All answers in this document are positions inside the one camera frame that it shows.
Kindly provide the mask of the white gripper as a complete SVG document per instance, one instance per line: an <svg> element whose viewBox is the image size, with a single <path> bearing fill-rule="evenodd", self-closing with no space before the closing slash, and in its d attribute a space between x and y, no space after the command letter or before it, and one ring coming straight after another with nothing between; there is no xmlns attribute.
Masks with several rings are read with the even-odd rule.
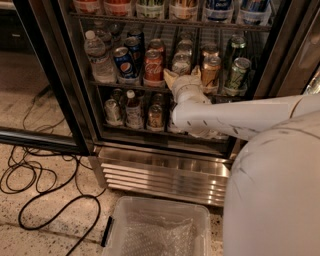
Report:
<svg viewBox="0 0 320 256"><path fill-rule="evenodd" d="M191 101L203 104L210 104L211 101L204 95L201 88L202 81L200 66L196 65L191 74L180 76L165 68L163 70L164 80L167 87L171 89L174 101L177 104L182 102Z"/></svg>

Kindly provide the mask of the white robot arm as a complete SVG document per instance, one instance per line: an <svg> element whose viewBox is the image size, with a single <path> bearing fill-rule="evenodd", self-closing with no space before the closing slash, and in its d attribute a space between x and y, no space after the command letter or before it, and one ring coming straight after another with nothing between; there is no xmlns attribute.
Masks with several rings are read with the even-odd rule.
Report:
<svg viewBox="0 0 320 256"><path fill-rule="evenodd" d="M226 189L224 256L320 256L320 95L213 104L198 74L164 79L177 127L246 143Z"/></svg>

